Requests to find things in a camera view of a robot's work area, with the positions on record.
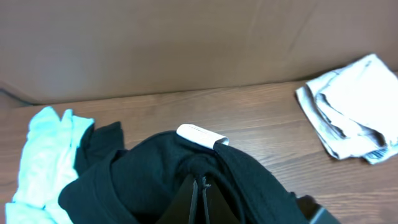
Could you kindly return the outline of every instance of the brown wall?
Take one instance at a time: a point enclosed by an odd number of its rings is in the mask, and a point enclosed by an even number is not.
[[[3,85],[34,103],[283,82],[377,53],[397,0],[0,1]]]

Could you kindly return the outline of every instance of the white tag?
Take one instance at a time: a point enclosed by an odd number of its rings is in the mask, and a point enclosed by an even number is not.
[[[229,144],[229,139],[227,137],[193,124],[182,124],[178,127],[177,134],[186,140],[197,143],[208,149],[213,149],[216,142],[222,143],[226,146]]]

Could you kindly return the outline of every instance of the light blue cloth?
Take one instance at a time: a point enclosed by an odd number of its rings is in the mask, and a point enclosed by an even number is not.
[[[72,223],[58,205],[61,190],[77,179],[73,168],[76,149],[94,119],[64,112],[62,120],[51,106],[37,113],[29,123],[22,150],[18,190],[6,204],[6,221],[14,223]]]

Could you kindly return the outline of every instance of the white cloth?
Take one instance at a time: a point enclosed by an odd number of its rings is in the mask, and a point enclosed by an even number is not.
[[[375,54],[307,82],[296,95],[333,157],[376,164],[398,153],[398,78]]]
[[[19,186],[6,204],[7,223],[72,223],[58,205],[58,196],[78,177],[73,168],[76,149],[93,123],[94,119],[74,116],[71,109],[60,120],[50,106],[32,118],[22,150]]]

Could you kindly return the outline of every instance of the wooden table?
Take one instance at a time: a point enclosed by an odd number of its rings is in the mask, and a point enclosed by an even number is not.
[[[121,121],[126,147],[180,124],[223,134],[255,157],[289,191],[314,196],[342,223],[398,223],[398,156],[371,166],[337,161],[322,147],[294,97],[303,82],[189,91],[54,105],[94,118],[96,127]],[[0,199],[17,188],[27,125],[43,106],[0,113]],[[4,220],[4,209],[0,218]]]

